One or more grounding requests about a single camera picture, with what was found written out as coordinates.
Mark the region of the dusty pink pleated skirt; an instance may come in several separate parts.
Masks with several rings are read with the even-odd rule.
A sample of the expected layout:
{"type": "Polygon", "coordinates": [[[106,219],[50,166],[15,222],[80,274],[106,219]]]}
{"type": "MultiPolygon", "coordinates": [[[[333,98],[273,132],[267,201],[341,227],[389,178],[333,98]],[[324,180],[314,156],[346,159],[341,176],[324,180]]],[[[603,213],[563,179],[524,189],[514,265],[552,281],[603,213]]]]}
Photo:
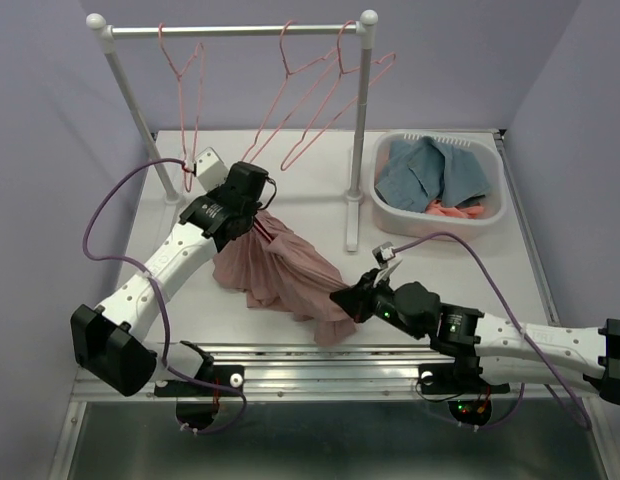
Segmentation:
{"type": "Polygon", "coordinates": [[[242,291],[246,306],[286,312],[298,322],[314,321],[314,341],[336,345],[356,333],[355,322],[329,298],[344,289],[342,275],[315,247],[267,211],[258,219],[273,237],[253,228],[214,256],[213,278],[242,291]]]}

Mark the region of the blue denim garment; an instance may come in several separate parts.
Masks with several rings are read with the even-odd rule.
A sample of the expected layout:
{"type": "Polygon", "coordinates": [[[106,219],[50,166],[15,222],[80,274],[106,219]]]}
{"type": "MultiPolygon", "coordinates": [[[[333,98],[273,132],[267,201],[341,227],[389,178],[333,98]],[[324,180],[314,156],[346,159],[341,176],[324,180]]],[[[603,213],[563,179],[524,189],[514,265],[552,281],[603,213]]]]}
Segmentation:
{"type": "Polygon", "coordinates": [[[448,209],[475,206],[492,185],[474,153],[422,137],[390,142],[374,191],[393,208],[424,213],[434,202],[448,209]]]}

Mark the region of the salmon orange skirt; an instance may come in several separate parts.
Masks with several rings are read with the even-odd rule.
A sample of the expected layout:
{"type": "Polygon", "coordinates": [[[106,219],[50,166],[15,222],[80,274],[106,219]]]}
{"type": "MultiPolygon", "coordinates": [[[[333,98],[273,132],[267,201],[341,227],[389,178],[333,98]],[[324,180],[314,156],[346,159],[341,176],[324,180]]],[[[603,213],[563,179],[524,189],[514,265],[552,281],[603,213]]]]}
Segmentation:
{"type": "Polygon", "coordinates": [[[445,206],[439,199],[433,200],[425,210],[425,214],[458,219],[480,219],[486,212],[481,201],[470,200],[457,206],[445,206]]]}

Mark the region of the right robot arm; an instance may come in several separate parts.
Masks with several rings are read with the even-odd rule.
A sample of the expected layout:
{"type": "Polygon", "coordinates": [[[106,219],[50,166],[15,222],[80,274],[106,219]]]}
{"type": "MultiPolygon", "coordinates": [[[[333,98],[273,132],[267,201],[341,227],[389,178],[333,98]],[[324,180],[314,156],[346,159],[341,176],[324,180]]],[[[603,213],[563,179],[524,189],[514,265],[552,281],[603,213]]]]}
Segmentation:
{"type": "Polygon", "coordinates": [[[331,300],[357,323],[375,316],[414,339],[428,338],[432,350],[452,358],[456,387],[566,384],[620,406],[620,319],[588,328],[516,323],[444,303],[418,282],[394,289],[376,274],[365,273],[331,300]]]}

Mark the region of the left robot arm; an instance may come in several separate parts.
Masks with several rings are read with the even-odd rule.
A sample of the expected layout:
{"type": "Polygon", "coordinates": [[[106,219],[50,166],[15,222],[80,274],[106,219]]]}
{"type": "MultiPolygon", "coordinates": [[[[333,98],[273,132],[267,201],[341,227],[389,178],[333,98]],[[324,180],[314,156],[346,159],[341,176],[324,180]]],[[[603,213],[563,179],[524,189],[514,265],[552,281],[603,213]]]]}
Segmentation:
{"type": "Polygon", "coordinates": [[[186,281],[252,229],[272,180],[267,170],[245,162],[226,167],[213,160],[191,171],[205,194],[185,207],[148,261],[121,259],[136,269],[123,286],[95,307],[78,306],[70,317],[77,364],[125,397],[168,364],[167,349],[156,353],[144,344],[155,319],[166,320],[169,300],[186,281]]]}

